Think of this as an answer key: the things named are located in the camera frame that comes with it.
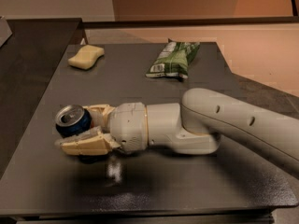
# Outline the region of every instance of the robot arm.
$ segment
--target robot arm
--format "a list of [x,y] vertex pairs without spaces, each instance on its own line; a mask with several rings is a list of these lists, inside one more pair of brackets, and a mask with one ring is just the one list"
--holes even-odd
[[223,134],[299,174],[298,119],[215,91],[188,90],[181,105],[131,103],[85,108],[98,128],[73,136],[71,141],[58,141],[67,154],[103,155],[113,149],[132,153],[156,145],[177,153],[208,154],[217,150]]

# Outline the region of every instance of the snack bag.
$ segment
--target snack bag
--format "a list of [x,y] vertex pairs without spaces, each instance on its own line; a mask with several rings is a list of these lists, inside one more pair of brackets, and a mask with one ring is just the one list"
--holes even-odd
[[199,42],[169,41],[157,60],[151,66],[146,77],[188,77],[188,65],[199,50]]

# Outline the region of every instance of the can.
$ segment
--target can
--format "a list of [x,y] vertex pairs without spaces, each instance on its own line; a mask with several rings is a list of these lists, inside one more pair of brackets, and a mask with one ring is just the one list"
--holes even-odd
[[92,127],[90,113],[80,105],[68,105],[55,117],[56,130],[62,137],[70,137],[88,131]]

